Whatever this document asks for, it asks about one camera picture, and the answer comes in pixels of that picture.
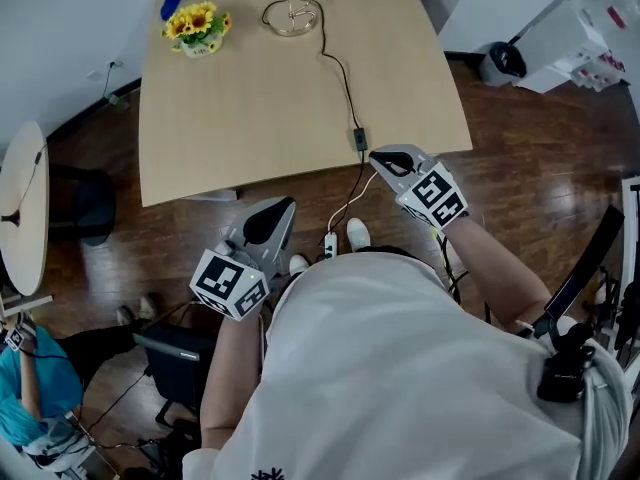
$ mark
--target forearm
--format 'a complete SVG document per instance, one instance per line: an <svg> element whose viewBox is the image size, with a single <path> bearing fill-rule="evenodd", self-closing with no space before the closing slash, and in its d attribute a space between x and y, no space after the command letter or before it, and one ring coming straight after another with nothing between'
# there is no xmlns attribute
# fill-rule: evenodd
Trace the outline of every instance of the forearm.
<svg viewBox="0 0 640 480"><path fill-rule="evenodd" d="M203 448L221 446L211 435L228 436L238 425L258 385L260 339L257 311L241 322L224 319L200 409Z"/></svg>
<svg viewBox="0 0 640 480"><path fill-rule="evenodd" d="M33 353L34 348L29 347L29 352ZM22 398L20 403L25 410L33 416L34 419L40 421L40 388L38 387L38 377L36 375L36 366L33 357L28 356L24 352L20 354L20 384Z"/></svg>
<svg viewBox="0 0 640 480"><path fill-rule="evenodd" d="M472 219L455 219L444 233L500 324L533 321L551 298L540 278Z"/></svg>

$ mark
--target white t-shirt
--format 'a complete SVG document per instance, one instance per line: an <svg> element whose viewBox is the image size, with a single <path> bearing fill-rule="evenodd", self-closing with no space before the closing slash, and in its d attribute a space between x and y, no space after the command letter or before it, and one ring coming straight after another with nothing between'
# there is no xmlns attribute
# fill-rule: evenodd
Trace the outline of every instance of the white t-shirt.
<svg viewBox="0 0 640 480"><path fill-rule="evenodd" d="M185 479L578 475L584 402L536 396L549 351L465 313L417 260L369 252L312 266L280 300L268 345L238 428L222 450L187 455ZM596 365L628 423L622 370L602 349ZM613 463L620 425L602 445Z"/></svg>

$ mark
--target yellow flower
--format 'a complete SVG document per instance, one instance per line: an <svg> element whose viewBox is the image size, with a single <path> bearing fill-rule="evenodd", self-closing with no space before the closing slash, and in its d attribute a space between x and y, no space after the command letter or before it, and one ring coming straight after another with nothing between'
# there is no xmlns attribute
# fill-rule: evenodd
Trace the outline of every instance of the yellow flower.
<svg viewBox="0 0 640 480"><path fill-rule="evenodd" d="M226 35L227 32L229 32L229 29L231 28L231 16L229 15L228 12L225 12L222 15L222 26L224 27L222 35Z"/></svg>
<svg viewBox="0 0 640 480"><path fill-rule="evenodd" d="M193 26L193 34L206 32L211 28L211 21L213 20L215 10L216 6L211 2L193 4L187 8L189 15L188 21L191 21Z"/></svg>
<svg viewBox="0 0 640 480"><path fill-rule="evenodd" d="M216 10L218 9L215 5L213 5L213 2L202 2L202 3L196 4L196 6L200 9L201 12L203 12L207 16L208 21L211 21L213 19L213 15L216 13Z"/></svg>
<svg viewBox="0 0 640 480"><path fill-rule="evenodd" d="M184 29L182 31L182 35L188 36L194 33L193 25L191 24L191 19L187 18L186 23L184 25Z"/></svg>
<svg viewBox="0 0 640 480"><path fill-rule="evenodd" d="M167 37L169 39L178 39L185 33L187 18L181 11L182 9L167 20Z"/></svg>

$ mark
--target wooden table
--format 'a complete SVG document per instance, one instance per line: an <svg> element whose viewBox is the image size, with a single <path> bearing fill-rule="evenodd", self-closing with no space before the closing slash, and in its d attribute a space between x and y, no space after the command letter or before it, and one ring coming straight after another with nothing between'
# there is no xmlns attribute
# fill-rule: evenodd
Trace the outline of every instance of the wooden table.
<svg viewBox="0 0 640 480"><path fill-rule="evenodd" d="M274 0L212 1L233 28L217 53L189 59L161 37L164 0L156 0L140 99L142 204L357 163L339 67L319 54L320 26L279 37L260 22ZM471 148L420 0L318 1L327 51L347 66L369 150Z"/></svg>
<svg viewBox="0 0 640 480"><path fill-rule="evenodd" d="M9 144L0 171L0 215L12 215L20 207L18 226L0 222L0 251L11 282L22 295L32 295L40 286L47 255L49 159L44 145L38 124L25 123ZM42 156L35 165L38 152Z"/></svg>

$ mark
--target white shoe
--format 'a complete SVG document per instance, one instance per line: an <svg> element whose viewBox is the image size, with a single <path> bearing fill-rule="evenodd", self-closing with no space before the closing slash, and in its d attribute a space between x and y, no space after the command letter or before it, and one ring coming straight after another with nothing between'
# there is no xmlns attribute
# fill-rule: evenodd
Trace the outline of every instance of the white shoe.
<svg viewBox="0 0 640 480"><path fill-rule="evenodd" d="M299 254L294 254L289 260L289 275L302 274L309 268L309 262Z"/></svg>
<svg viewBox="0 0 640 480"><path fill-rule="evenodd" d="M360 219L349 219L347 222L347 238L353 252L359 251L363 247L371 246L371 236L369 230Z"/></svg>
<svg viewBox="0 0 640 480"><path fill-rule="evenodd" d="M133 313L127 306L120 306L116 309L116 319L118 325L131 325L133 323Z"/></svg>
<svg viewBox="0 0 640 480"><path fill-rule="evenodd" d="M158 318L158 308L148 295L140 297L140 311L138 311L140 320L155 320Z"/></svg>

